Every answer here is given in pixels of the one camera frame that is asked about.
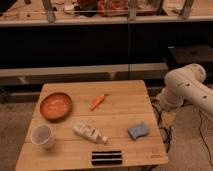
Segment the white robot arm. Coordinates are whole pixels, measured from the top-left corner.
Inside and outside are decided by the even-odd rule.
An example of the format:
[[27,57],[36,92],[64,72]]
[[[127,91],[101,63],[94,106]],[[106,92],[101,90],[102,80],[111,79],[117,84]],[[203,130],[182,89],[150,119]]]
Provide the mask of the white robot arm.
[[205,79],[206,71],[200,64],[171,70],[164,77],[165,87],[157,99],[166,110],[179,108],[187,100],[213,118],[213,89],[203,84]]

